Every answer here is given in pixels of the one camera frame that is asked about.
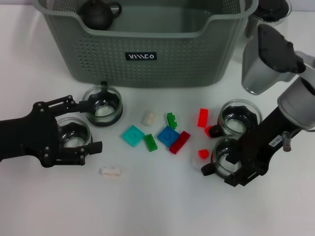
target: white label on robot arm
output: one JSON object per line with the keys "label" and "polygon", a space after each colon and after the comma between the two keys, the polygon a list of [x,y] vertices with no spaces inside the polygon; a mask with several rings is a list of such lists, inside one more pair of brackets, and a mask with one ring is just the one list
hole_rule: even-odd
{"label": "white label on robot arm", "polygon": [[282,142],[282,137],[280,135],[278,135],[277,137],[275,137],[273,139],[273,141],[271,141],[269,143],[270,146],[275,147],[276,145],[278,145],[280,142]]}

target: red lego brick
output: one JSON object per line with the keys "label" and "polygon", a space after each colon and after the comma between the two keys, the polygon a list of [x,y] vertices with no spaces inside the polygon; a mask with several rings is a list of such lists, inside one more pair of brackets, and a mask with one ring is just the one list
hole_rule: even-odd
{"label": "red lego brick", "polygon": [[209,130],[212,128],[212,125],[205,128],[205,133],[208,137],[210,137]]}
{"label": "red lego brick", "polygon": [[204,149],[204,150],[199,150],[198,155],[201,159],[207,159],[209,157],[209,151]]}
{"label": "red lego brick", "polygon": [[176,154],[185,145],[189,137],[190,137],[190,134],[183,131],[180,134],[178,140],[176,140],[175,143],[173,143],[173,145],[169,148],[171,153]]}
{"label": "red lego brick", "polygon": [[208,110],[207,109],[200,109],[199,112],[199,120],[198,120],[198,127],[206,127],[208,121]]}

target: blue lego brick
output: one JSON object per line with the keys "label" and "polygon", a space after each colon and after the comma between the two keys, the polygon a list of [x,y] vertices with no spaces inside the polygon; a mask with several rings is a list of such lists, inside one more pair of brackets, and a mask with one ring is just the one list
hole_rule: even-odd
{"label": "blue lego brick", "polygon": [[132,125],[124,134],[123,140],[135,147],[143,139],[144,133],[136,126]]}
{"label": "blue lego brick", "polygon": [[171,147],[173,143],[179,138],[179,133],[175,130],[171,129],[169,126],[165,127],[162,132],[157,136],[162,143],[164,143],[167,147]]}

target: logo label on basket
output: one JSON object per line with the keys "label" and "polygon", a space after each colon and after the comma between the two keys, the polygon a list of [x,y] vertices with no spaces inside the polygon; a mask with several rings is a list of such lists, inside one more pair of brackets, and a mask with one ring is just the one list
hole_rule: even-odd
{"label": "logo label on basket", "polygon": [[157,60],[158,56],[156,52],[145,53],[125,53],[126,60]]}

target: gray plastic basket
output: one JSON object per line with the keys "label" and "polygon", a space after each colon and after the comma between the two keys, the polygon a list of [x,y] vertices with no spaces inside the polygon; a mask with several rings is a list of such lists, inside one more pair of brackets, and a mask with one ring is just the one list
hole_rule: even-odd
{"label": "gray plastic basket", "polygon": [[[129,87],[218,82],[258,6],[258,0],[118,0],[122,14],[100,31],[76,14],[86,1],[34,0],[34,6],[75,79]],[[157,60],[127,60],[126,52],[156,52]]]}

